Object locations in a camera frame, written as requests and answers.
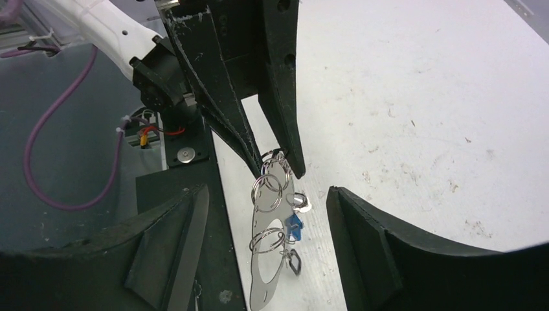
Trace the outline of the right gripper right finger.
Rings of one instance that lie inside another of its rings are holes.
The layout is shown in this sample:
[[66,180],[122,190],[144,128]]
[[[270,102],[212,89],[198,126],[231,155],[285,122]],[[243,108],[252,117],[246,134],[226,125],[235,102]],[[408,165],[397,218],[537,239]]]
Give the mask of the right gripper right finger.
[[405,222],[343,187],[326,200],[348,310],[547,310],[548,245],[469,246]]

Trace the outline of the blue key tag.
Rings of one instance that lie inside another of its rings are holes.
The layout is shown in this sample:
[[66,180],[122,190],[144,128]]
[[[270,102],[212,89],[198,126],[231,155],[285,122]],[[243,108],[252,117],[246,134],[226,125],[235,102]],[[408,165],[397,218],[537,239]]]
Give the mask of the blue key tag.
[[290,242],[300,242],[302,239],[304,224],[296,213],[293,213],[285,220],[285,226],[286,239]]

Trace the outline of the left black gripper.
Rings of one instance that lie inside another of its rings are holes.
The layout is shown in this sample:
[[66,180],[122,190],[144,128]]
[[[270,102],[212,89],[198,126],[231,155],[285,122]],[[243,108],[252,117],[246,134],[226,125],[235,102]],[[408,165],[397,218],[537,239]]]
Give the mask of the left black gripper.
[[204,119],[258,177],[241,100],[252,95],[295,176],[306,173],[297,122],[298,1],[157,1]]

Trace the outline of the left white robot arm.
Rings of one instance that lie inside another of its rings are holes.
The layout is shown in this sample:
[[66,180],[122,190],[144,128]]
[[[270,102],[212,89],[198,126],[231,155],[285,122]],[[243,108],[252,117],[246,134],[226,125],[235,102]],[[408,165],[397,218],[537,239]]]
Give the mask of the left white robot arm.
[[202,118],[259,176],[262,155],[242,105],[256,95],[296,177],[298,1],[156,1],[162,36],[111,1],[42,5],[102,51],[171,129]]

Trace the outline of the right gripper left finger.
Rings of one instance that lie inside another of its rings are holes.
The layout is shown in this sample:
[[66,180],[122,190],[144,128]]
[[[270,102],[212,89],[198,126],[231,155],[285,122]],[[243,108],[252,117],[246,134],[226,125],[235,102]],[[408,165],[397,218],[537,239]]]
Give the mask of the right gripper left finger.
[[138,214],[62,248],[1,252],[2,310],[155,310],[128,285],[143,233],[165,212]]

